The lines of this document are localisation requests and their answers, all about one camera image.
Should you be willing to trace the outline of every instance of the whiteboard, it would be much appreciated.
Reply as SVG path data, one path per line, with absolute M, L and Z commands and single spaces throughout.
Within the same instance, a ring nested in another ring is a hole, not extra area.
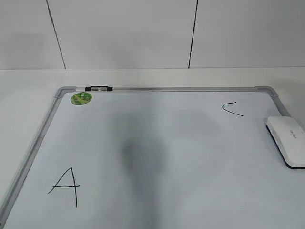
M 57 98 L 5 229 L 304 228 L 305 171 L 265 127 L 269 94 L 78 92 Z

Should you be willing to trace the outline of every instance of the whiteboard eraser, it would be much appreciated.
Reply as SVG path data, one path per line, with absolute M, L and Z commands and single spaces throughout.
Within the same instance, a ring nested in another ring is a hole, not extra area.
M 305 169 L 305 133 L 299 123 L 291 117 L 268 117 L 267 128 L 286 165 L 292 169 Z

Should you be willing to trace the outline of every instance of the green sticker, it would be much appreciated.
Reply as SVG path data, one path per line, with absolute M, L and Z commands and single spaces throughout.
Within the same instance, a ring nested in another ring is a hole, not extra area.
M 87 92 L 79 92 L 71 97 L 71 103 L 74 105 L 84 105 L 90 102 L 92 95 Z

